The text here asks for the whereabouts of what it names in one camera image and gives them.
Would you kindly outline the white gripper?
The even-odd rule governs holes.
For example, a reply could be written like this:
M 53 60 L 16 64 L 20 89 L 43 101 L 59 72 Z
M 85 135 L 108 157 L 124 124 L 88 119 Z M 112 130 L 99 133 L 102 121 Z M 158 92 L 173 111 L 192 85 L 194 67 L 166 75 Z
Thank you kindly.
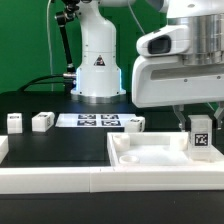
M 184 131 L 184 104 L 218 102 L 216 126 L 224 119 L 224 64 L 184 66 L 179 56 L 139 56 L 133 67 L 132 101 L 139 107 L 173 106 Z

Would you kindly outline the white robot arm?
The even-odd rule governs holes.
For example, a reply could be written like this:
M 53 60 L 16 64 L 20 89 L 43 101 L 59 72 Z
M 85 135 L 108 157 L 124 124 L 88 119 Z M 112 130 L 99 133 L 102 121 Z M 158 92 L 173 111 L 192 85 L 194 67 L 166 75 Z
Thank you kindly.
M 74 0 L 82 30 L 82 63 L 72 96 L 104 102 L 121 94 L 116 65 L 116 28 L 99 8 L 136 0 Z M 181 122 L 186 104 L 217 102 L 217 125 L 224 118 L 224 0 L 146 0 L 166 14 L 167 25 L 137 40 L 132 102 L 139 108 L 171 106 Z

